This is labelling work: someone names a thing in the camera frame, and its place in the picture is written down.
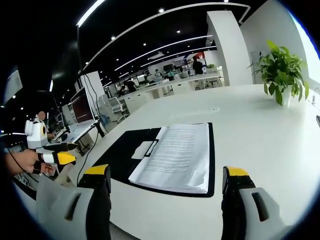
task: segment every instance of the paper stack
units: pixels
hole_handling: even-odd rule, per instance
[[[206,194],[210,164],[208,123],[162,127],[156,139],[129,181],[164,191]]]

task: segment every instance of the black mat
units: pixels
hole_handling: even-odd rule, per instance
[[[135,150],[144,141],[154,141],[158,135],[160,128],[142,129],[134,131],[126,131],[94,164],[99,166],[103,164],[109,164],[111,170],[111,178],[134,186],[136,188],[145,189],[148,191],[183,196],[183,197],[196,197],[196,198],[210,198],[215,192],[215,144],[214,144],[214,132],[212,123],[208,123],[209,126],[209,152],[210,152],[210,165],[209,165],[209,185],[207,193],[181,193],[173,191],[164,191],[153,189],[150,187],[140,186],[129,181],[129,176],[140,163],[141,160],[132,159],[131,156],[135,153]]]

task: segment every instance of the white chair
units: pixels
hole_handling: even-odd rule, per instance
[[[122,119],[125,119],[127,116],[129,116],[129,114],[124,114],[124,112],[126,110],[128,110],[126,104],[121,103],[116,96],[113,98],[110,98],[109,103],[111,105],[112,112],[114,114],[119,113],[119,112],[121,112],[121,114],[122,114],[122,116],[118,119],[118,121],[116,121],[117,123],[119,123]]]

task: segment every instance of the monitor screen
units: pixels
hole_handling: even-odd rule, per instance
[[[63,119],[62,113],[60,113],[58,115],[58,125],[59,125],[60,130],[65,128],[65,124],[64,124],[64,119]]]
[[[94,119],[84,87],[71,98],[71,104],[78,123]]]

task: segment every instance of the office desk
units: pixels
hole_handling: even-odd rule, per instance
[[[245,169],[255,185],[279,204],[284,223],[292,225],[307,209],[320,183],[319,113],[307,101],[291,108],[279,106],[264,93],[263,84],[163,97],[138,109],[102,139],[83,171],[127,130],[212,122],[214,196],[165,195],[111,180],[112,223],[142,240],[219,240],[223,167],[228,165]],[[85,157],[70,172],[73,181]]]
[[[189,93],[195,91],[195,81],[206,80],[206,79],[215,79],[219,78],[218,73],[203,74],[190,76],[187,78],[179,78],[173,81],[168,82],[157,82],[151,86],[144,86],[138,91],[126,94],[119,97],[119,101],[125,101],[125,104],[130,112],[133,114],[137,109],[142,107],[148,102],[151,102],[154,99],[162,98],[165,96],[163,89],[166,87],[171,87],[173,89],[173,94]]]
[[[76,143],[94,127],[97,129],[97,134],[100,134],[100,136],[103,138],[105,133],[102,131],[99,121],[87,120],[84,122],[71,124],[69,126],[70,133],[67,133],[67,138],[64,141],[61,141],[61,143]]]

